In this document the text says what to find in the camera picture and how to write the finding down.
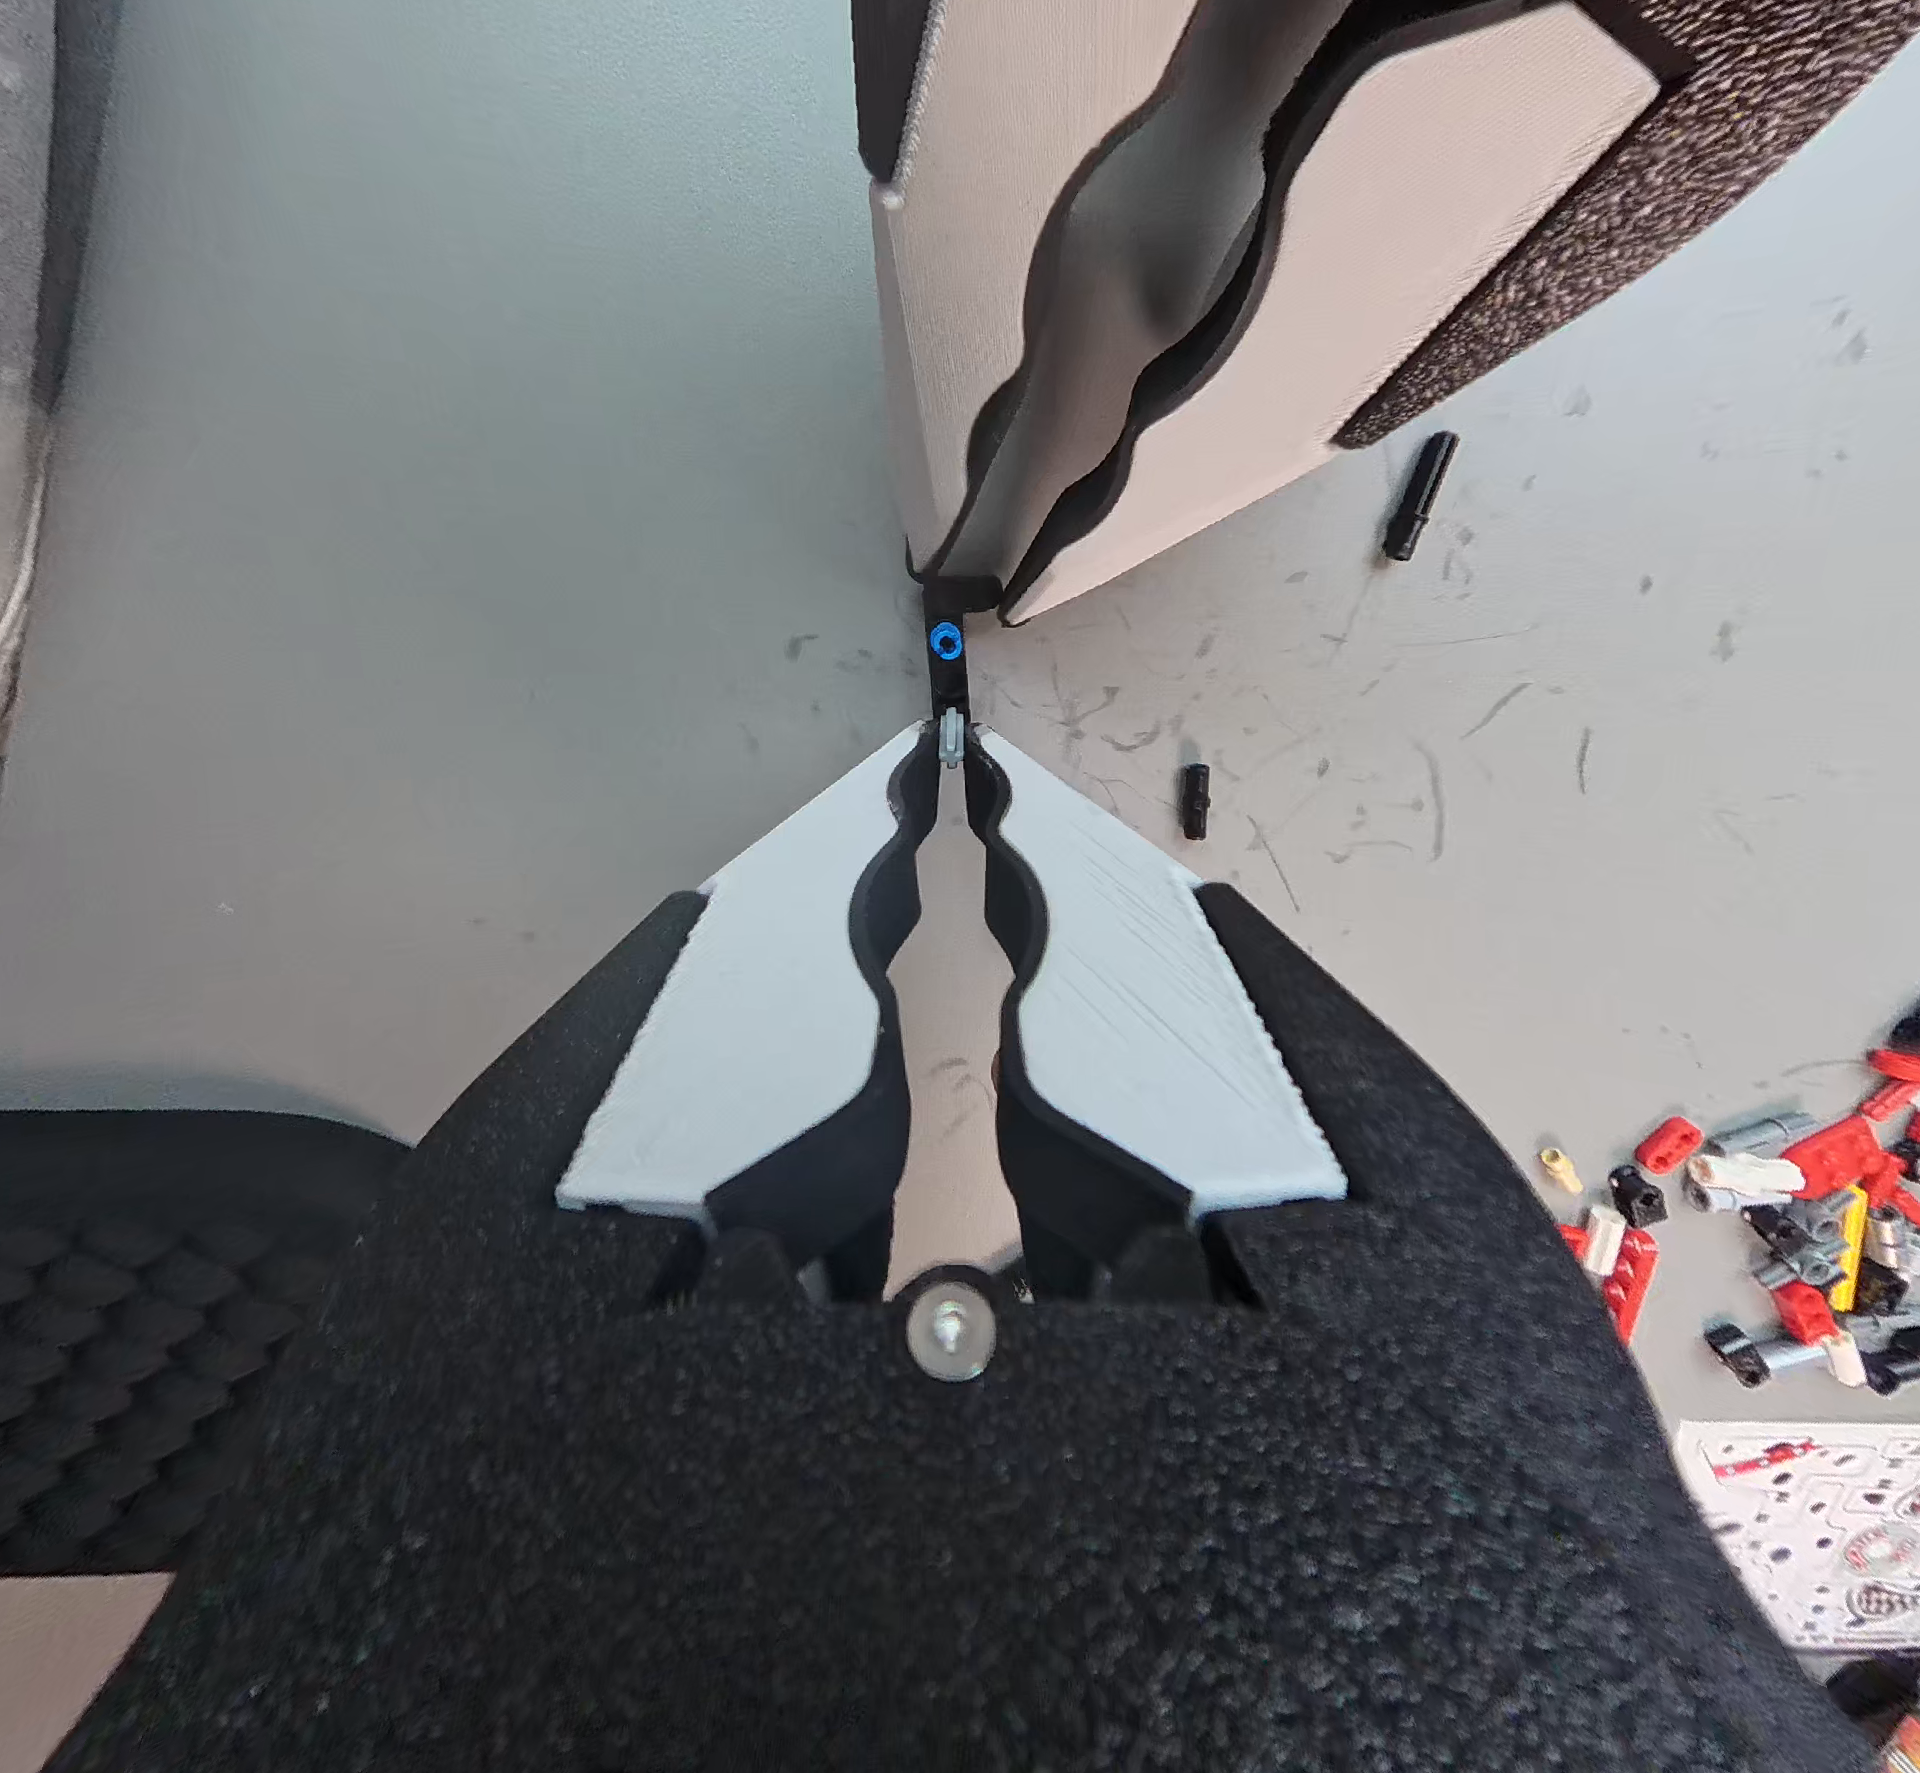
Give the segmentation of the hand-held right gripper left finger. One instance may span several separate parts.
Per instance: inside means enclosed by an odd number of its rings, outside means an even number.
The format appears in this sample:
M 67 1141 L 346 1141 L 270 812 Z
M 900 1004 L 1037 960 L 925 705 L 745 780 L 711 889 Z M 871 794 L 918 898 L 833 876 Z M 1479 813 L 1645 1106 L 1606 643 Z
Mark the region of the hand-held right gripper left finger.
M 910 1137 L 891 960 L 923 915 L 923 723 L 700 883 L 700 908 L 565 1164 L 562 1209 L 757 1230 L 887 1267 Z

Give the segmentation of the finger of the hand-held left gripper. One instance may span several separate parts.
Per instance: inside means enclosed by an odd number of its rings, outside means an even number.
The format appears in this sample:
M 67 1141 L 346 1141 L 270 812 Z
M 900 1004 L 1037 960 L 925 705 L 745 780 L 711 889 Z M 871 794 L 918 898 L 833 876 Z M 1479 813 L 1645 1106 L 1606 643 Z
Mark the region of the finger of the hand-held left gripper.
M 1113 451 L 1005 585 L 1022 623 L 1329 464 L 1337 434 L 1658 103 L 1576 0 L 1479 0 L 1380 35 L 1279 125 L 1216 316 L 1139 377 Z
M 1002 587 L 1027 473 L 1118 414 L 1218 253 L 1164 127 L 1221 0 L 867 0 L 867 217 L 906 576 Z

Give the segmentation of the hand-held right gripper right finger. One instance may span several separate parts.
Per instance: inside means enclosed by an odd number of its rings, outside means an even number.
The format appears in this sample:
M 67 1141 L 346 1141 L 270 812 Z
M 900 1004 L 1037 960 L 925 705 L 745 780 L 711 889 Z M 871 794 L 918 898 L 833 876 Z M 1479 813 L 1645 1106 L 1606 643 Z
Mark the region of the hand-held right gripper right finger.
M 1113 1271 L 1154 1230 L 1343 1200 L 1202 880 L 993 729 L 969 729 L 964 775 L 1009 966 L 996 1162 L 1027 1273 Z

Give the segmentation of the black angled toy beam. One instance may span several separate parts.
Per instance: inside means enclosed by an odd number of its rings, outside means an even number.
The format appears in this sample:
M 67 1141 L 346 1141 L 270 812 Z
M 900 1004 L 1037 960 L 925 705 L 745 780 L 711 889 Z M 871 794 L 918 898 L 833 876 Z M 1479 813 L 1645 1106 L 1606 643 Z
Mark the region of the black angled toy beam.
M 999 607 L 1002 585 L 993 576 L 928 576 L 919 583 L 923 592 L 923 648 L 928 653 L 928 695 L 930 711 L 937 716 L 942 705 L 956 704 L 972 716 L 969 708 L 969 640 L 960 663 L 937 666 L 928 649 L 928 627 L 936 618 L 952 618 L 966 634 L 966 622 L 973 613 L 993 613 Z

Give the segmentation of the grey desk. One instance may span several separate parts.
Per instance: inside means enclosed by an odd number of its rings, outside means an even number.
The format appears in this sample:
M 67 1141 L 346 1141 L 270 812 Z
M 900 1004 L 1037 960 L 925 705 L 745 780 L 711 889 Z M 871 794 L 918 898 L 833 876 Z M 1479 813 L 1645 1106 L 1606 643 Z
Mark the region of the grey desk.
M 1861 1759 L 1382 1019 L 1515 869 L 1352 992 L 1173 856 L 1346 1198 L 1027 1273 L 851 0 L 125 0 L 81 280 L 4 1109 L 410 1154 L 62 1768 Z M 910 723 L 888 1264 L 558 1208 L 700 883 Z

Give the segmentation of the long black toy pin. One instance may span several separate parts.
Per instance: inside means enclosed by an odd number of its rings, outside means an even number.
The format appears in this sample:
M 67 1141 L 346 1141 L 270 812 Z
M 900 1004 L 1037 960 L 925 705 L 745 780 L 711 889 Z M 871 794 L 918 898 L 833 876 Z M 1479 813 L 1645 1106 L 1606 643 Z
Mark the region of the long black toy pin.
M 1457 447 L 1460 447 L 1460 437 L 1448 429 L 1432 432 L 1424 437 L 1424 443 L 1414 455 L 1414 463 L 1405 473 L 1400 497 L 1392 506 L 1382 527 L 1382 536 L 1380 536 L 1382 559 L 1405 563 L 1414 558 L 1414 550 L 1418 546 L 1429 527 L 1437 492 L 1443 485 L 1446 473 L 1451 469 Z

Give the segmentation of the long red toy beam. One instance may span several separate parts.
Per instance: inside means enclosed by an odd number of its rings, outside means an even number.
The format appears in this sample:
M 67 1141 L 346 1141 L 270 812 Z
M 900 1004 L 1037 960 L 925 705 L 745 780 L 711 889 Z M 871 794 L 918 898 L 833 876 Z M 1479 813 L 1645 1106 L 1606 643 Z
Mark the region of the long red toy beam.
M 1597 1298 L 1622 1345 L 1635 1341 L 1650 1284 L 1658 1273 L 1658 1237 L 1651 1230 L 1623 1228 L 1610 1271 L 1597 1281 Z

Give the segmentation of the white curved toy piece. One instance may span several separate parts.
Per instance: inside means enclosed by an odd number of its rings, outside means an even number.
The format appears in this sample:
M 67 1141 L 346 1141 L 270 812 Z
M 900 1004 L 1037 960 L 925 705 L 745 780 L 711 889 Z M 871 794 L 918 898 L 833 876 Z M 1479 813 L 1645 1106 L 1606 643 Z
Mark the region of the white curved toy piece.
M 1705 1212 L 1782 1208 L 1803 1190 L 1803 1172 L 1782 1156 L 1699 1151 L 1684 1165 L 1684 1194 Z

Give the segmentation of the black mesh cushion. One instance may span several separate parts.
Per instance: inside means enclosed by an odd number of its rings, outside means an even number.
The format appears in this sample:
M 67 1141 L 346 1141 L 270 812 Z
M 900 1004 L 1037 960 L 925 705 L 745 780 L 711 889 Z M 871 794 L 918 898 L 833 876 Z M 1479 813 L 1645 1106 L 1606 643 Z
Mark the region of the black mesh cushion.
M 317 1115 L 3 1111 L 3 1575 L 177 1569 L 410 1149 Z

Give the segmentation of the pile of mixed toy pieces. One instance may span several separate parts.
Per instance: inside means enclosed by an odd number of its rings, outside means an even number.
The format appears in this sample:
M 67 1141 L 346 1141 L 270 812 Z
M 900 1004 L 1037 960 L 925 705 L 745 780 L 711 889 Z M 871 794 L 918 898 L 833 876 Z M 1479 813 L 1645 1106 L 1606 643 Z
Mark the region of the pile of mixed toy pieces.
M 1770 1331 L 1718 1320 L 1704 1345 L 1744 1389 L 1797 1372 L 1890 1397 L 1916 1380 L 1916 1011 L 1865 1052 L 1870 1087 L 1786 1154 L 1807 1190 L 1730 1212 L 1754 1243 L 1747 1271 Z

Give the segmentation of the printed instruction sheet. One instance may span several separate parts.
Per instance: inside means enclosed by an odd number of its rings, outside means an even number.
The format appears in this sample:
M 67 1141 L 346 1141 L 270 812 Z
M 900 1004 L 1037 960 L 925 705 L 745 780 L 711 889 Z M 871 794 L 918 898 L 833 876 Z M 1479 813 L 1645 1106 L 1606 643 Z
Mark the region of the printed instruction sheet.
M 1740 1586 L 1802 1654 L 1916 1649 L 1912 1420 L 1689 1420 L 1672 1457 Z

